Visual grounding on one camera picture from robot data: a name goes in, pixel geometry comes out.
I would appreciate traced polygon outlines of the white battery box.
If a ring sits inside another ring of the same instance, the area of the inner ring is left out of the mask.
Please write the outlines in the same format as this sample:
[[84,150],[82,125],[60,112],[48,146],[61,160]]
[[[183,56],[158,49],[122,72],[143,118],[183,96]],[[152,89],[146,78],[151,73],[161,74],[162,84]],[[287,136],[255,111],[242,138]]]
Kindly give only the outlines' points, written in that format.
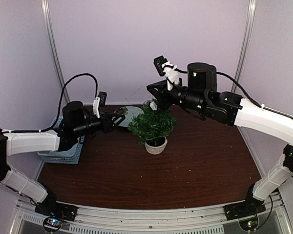
[[150,108],[153,110],[153,111],[156,111],[157,110],[157,104],[152,101],[150,104],[149,104]]

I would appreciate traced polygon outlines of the small green christmas tree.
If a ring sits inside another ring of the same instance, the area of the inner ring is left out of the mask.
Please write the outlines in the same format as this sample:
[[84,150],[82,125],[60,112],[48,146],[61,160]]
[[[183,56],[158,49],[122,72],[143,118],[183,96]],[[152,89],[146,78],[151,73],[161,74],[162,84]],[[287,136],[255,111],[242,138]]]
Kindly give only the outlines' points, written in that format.
[[149,104],[156,99],[148,100],[142,105],[142,113],[134,117],[128,125],[129,131],[140,139],[140,144],[145,146],[146,151],[152,155],[159,155],[168,143],[167,137],[176,125],[176,118],[171,111],[153,111]]

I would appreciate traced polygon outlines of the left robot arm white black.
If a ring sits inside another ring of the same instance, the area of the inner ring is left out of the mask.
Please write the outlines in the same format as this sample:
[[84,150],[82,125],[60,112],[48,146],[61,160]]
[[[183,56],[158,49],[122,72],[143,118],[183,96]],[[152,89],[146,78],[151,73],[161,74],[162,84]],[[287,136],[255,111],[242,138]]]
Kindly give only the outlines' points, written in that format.
[[56,197],[43,185],[28,178],[7,163],[7,157],[22,153],[70,150],[79,138],[97,131],[109,133],[124,121],[125,116],[118,113],[102,113],[102,104],[96,98],[93,114],[90,114],[80,101],[68,103],[62,109],[63,118],[59,127],[52,125],[47,130],[3,130],[0,128],[0,183],[25,195],[49,216],[57,216],[61,209]]

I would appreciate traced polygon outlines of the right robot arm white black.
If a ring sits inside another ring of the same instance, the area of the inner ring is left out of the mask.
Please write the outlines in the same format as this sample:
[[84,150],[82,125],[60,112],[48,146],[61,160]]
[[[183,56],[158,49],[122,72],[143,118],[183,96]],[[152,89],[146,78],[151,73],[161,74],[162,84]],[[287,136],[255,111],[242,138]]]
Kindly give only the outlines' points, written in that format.
[[202,62],[187,65],[187,86],[179,77],[181,70],[163,56],[153,64],[164,80],[147,86],[156,98],[158,108],[169,109],[178,105],[186,112],[194,110],[199,119],[211,118],[228,126],[245,127],[276,137],[286,146],[276,164],[250,188],[245,201],[238,204],[244,215],[251,215],[268,196],[288,178],[293,177],[293,116],[259,104],[244,88],[243,95],[217,91],[217,75],[231,78],[218,72],[216,67]]

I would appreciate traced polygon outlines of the light blue flower plate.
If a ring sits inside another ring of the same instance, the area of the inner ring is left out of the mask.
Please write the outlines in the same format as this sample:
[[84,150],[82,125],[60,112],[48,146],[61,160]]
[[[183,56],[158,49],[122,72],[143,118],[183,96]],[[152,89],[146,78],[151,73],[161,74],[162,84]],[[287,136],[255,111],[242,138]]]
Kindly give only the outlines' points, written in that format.
[[127,128],[131,123],[132,119],[143,111],[140,107],[135,106],[123,106],[114,111],[114,113],[121,114],[125,116],[125,119],[119,124],[120,127]]

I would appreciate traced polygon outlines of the light blue plastic basket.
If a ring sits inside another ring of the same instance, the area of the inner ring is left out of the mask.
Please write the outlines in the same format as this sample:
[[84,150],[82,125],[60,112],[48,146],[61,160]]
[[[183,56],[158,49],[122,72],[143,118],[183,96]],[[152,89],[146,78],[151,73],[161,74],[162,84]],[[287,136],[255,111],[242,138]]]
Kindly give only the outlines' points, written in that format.
[[45,163],[56,163],[56,164],[74,164],[77,165],[80,160],[85,136],[78,138],[78,143],[75,144],[68,151],[38,151],[37,155]]

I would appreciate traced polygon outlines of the left circuit board with leds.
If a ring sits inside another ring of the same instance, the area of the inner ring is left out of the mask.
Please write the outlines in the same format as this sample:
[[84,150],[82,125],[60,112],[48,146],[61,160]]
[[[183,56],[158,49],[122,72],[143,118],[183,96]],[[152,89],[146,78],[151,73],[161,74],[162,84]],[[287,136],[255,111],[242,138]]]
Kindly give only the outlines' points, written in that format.
[[56,232],[63,225],[63,222],[52,217],[47,217],[43,220],[42,226],[48,232]]

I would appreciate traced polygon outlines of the circuit board with leds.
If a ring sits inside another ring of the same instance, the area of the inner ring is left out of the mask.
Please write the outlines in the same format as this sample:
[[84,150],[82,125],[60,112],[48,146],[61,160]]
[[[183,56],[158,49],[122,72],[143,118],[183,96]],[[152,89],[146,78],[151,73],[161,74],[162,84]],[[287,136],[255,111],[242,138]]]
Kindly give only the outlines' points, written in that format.
[[258,218],[248,218],[248,219],[243,219],[239,220],[239,226],[242,230],[246,232],[251,232],[257,229],[259,224]]
[[42,226],[48,232],[56,232],[63,225],[63,222],[52,217],[47,217],[43,220]]

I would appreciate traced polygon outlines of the right circuit board with leds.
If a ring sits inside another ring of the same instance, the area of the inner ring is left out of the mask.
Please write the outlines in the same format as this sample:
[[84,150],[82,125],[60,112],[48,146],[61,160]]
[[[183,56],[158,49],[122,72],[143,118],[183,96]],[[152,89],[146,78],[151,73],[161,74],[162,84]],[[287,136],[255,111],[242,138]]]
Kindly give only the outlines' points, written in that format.
[[246,232],[251,232],[257,229],[259,224],[258,218],[248,218],[248,219],[243,219],[239,220],[239,226],[242,230]]

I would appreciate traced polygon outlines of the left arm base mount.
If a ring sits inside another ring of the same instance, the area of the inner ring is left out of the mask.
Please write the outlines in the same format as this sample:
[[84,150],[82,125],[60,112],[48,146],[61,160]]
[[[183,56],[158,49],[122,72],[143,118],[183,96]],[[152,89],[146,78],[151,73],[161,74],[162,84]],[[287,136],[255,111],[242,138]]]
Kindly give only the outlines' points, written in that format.
[[36,213],[64,221],[75,221],[77,211],[77,206],[67,205],[63,203],[56,203],[55,210],[50,212],[47,211],[46,208],[43,208],[42,205],[38,205],[35,207]]

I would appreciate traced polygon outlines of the right aluminium frame post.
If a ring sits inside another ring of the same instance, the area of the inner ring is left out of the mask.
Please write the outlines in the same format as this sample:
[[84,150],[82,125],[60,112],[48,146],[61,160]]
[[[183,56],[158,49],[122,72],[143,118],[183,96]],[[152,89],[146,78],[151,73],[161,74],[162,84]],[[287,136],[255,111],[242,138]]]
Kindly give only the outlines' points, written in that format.
[[239,82],[242,77],[244,65],[246,62],[247,52],[251,42],[251,36],[252,36],[254,22],[255,22],[256,6],[257,6],[256,0],[248,1],[248,10],[247,10],[247,16],[245,21],[245,29],[244,29],[242,45],[240,49],[240,55],[239,55],[239,59],[238,59],[238,63],[237,63],[236,71],[235,71],[235,76],[234,76],[234,80],[237,82]]

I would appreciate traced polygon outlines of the aluminium frame post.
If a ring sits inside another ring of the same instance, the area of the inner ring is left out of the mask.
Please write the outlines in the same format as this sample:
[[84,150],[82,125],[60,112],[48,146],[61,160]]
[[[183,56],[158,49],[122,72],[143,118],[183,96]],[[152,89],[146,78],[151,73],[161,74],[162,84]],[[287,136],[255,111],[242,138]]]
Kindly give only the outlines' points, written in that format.
[[248,10],[247,10],[247,16],[245,21],[245,29],[244,29],[242,45],[240,49],[240,55],[239,55],[239,59],[238,59],[238,63],[237,63],[236,71],[235,71],[235,76],[234,76],[234,80],[237,82],[239,82],[242,77],[244,65],[246,62],[247,52],[251,42],[251,36],[252,36],[254,22],[255,22],[256,6],[257,6],[256,0],[248,1]]
[[54,64],[55,72],[56,72],[56,77],[59,82],[60,88],[62,89],[64,87],[65,81],[63,78],[63,73],[60,65],[60,60],[56,48],[56,42],[55,42],[55,37],[54,37],[54,32],[53,32],[53,27],[52,27],[52,19],[51,19],[51,14],[50,14],[50,7],[49,7],[49,1],[48,0],[41,0],[42,4],[42,14],[46,26],[46,31],[47,31],[47,36],[48,36],[48,41],[49,41],[49,46],[51,50],[51,55],[52,55],[52,61]]

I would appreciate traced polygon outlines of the left aluminium frame post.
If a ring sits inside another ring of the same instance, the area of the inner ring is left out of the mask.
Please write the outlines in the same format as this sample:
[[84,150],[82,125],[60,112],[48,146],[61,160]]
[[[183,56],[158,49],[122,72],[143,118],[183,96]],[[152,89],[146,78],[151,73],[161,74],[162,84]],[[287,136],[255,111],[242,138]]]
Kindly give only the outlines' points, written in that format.
[[47,31],[47,36],[48,36],[48,41],[49,41],[49,46],[51,50],[51,55],[52,55],[52,61],[54,64],[55,72],[56,72],[56,77],[59,82],[60,88],[62,89],[64,87],[65,81],[63,78],[63,73],[60,65],[60,60],[56,48],[56,42],[55,42],[55,37],[54,37],[54,32],[53,32],[53,27],[52,27],[52,19],[51,19],[51,14],[50,14],[50,7],[49,7],[49,1],[48,0],[41,0],[42,4],[42,14],[46,26],[46,31]]

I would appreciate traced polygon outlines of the front aluminium rail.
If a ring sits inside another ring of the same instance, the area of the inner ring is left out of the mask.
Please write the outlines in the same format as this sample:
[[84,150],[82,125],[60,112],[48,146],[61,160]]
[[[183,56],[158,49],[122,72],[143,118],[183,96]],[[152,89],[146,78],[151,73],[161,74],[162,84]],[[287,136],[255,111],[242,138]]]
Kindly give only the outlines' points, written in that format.
[[[76,205],[74,221],[66,221],[55,234],[293,234],[289,216],[278,194],[272,195],[273,210],[242,219],[227,220],[224,205],[164,210],[121,210]],[[19,199],[8,234],[47,234],[46,216],[35,212],[26,199]],[[259,229],[245,231],[246,219],[258,218]]]

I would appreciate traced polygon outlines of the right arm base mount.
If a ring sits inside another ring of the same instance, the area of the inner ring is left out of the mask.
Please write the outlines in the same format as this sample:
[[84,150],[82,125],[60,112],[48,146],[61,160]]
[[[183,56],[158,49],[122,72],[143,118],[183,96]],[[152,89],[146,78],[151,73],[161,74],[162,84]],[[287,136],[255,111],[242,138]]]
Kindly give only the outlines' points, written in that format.
[[245,201],[232,203],[224,206],[225,216],[227,220],[240,219],[257,213],[264,212],[266,207],[264,201],[257,200],[253,197],[247,198]]

